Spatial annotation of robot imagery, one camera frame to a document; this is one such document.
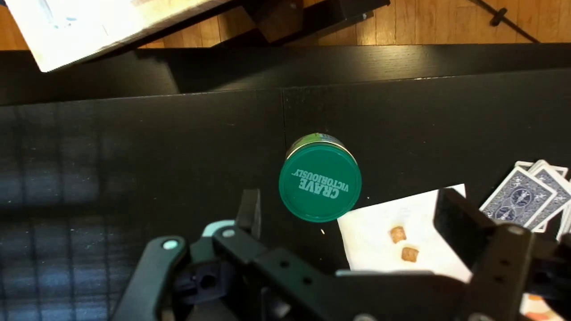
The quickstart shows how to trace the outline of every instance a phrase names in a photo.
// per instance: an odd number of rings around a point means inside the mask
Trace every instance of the green can lid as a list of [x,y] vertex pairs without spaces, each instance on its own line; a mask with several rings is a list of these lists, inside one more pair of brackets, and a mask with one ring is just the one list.
[[328,222],[350,211],[361,193],[361,172],[343,148],[314,143],[296,150],[280,173],[280,196],[297,217]]

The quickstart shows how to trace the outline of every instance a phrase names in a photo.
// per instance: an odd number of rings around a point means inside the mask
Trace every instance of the brown treat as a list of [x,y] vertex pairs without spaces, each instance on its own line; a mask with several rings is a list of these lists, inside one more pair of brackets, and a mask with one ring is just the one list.
[[410,247],[404,247],[403,248],[403,255],[401,256],[401,258],[404,261],[416,263],[416,257],[418,255],[419,255],[418,250],[415,250],[414,248],[410,248]]
[[397,226],[391,230],[391,238],[393,243],[398,243],[400,240],[406,240],[407,235],[404,234],[404,228],[402,226]]

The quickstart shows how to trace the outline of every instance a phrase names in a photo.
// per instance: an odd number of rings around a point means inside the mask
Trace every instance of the wooden floor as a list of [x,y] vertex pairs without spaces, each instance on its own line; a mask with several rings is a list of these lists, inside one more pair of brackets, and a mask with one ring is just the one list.
[[[310,6],[319,0],[304,0]],[[541,42],[571,42],[571,0],[487,0]],[[292,45],[412,45],[514,43],[527,40],[469,0],[391,0],[375,16],[334,33],[316,34]],[[211,47],[254,27],[236,8],[145,45],[146,48]],[[0,7],[0,50],[25,50],[26,43],[5,7]]]

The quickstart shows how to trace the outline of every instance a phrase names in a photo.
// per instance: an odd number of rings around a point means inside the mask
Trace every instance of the deck of cards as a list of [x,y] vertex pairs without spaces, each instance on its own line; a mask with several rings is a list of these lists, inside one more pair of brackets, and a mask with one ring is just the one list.
[[568,168],[545,160],[516,162],[514,169],[480,207],[496,221],[507,221],[533,232],[544,232],[548,222],[561,211],[559,235],[571,228],[571,183]]

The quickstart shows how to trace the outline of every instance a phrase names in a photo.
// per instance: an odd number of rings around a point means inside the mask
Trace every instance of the can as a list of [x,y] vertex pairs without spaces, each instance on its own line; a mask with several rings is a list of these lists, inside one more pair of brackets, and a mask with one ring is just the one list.
[[287,151],[279,191],[285,206],[297,217],[329,222],[357,202],[361,172],[338,139],[313,133],[298,139]]

